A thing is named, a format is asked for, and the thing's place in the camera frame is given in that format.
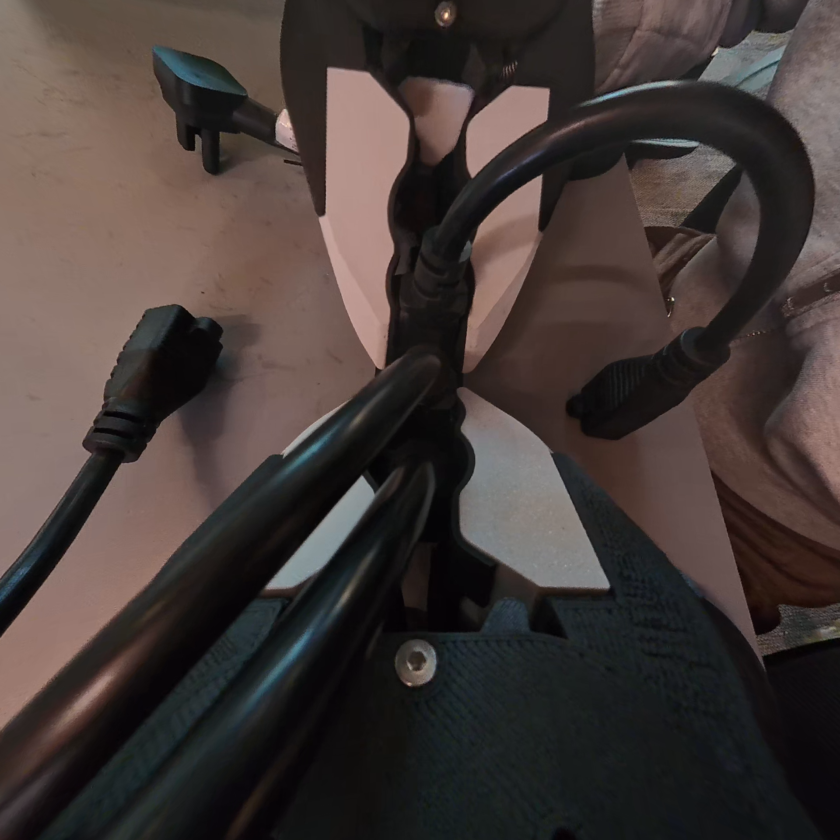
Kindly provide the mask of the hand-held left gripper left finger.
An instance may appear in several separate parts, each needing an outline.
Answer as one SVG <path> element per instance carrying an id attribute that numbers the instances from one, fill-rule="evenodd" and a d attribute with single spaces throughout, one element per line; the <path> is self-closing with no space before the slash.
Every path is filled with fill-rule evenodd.
<path id="1" fill-rule="evenodd" d="M 283 563 L 261 594 L 297 594 L 317 575 L 364 517 L 380 482 L 366 470 L 300 547 Z"/>

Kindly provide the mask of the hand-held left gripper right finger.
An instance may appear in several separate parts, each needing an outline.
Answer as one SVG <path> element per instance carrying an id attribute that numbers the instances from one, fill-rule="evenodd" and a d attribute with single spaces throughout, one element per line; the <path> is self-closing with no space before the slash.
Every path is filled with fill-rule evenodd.
<path id="1" fill-rule="evenodd" d="M 479 396 L 462 396 L 474 465 L 458 498 L 458 530 L 497 564 L 491 594 L 610 590 L 549 447 Z"/>

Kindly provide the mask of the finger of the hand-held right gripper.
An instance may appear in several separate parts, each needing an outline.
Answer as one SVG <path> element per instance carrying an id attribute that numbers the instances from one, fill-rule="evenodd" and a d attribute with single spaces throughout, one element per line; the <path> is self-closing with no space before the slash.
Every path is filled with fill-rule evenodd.
<path id="1" fill-rule="evenodd" d="M 364 70 L 327 70 L 325 212 L 320 218 L 343 305 L 365 352 L 386 366 L 401 253 L 397 183 L 417 150 L 415 120 Z"/>
<path id="2" fill-rule="evenodd" d="M 550 90 L 511 86 L 469 120 L 465 162 L 476 175 L 497 154 L 543 123 Z M 471 251 L 475 292 L 465 338 L 465 370 L 477 367 L 508 318 L 529 272 L 539 230 L 542 178 L 511 194 L 481 223 Z"/>

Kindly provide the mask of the black plug with white label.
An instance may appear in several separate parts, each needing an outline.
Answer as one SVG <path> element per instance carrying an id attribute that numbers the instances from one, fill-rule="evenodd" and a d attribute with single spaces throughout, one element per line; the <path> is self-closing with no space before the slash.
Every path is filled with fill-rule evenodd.
<path id="1" fill-rule="evenodd" d="M 164 101 L 175 115 L 176 135 L 186 151 L 201 142 L 204 171 L 222 168 L 220 135 L 242 133 L 290 154 L 299 164 L 288 111 L 275 112 L 252 99 L 232 74 L 215 61 L 156 45 L 153 69 Z"/>

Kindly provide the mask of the person's zip jacket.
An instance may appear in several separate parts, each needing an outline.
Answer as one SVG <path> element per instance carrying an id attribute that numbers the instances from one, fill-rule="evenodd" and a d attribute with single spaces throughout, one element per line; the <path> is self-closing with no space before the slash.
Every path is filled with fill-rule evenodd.
<path id="1" fill-rule="evenodd" d="M 780 606 L 838 603 L 839 2 L 801 7 L 767 102 L 800 134 L 815 207 L 773 300 L 694 392 L 700 434 L 757 634 Z"/>

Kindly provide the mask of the grey mesh basket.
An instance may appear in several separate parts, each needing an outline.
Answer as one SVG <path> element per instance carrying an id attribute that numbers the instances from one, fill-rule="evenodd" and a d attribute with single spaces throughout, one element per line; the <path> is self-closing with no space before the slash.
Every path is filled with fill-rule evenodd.
<path id="1" fill-rule="evenodd" d="M 719 48 L 700 80 L 716 82 L 749 93 L 768 88 L 779 68 L 785 45 L 749 45 Z"/>

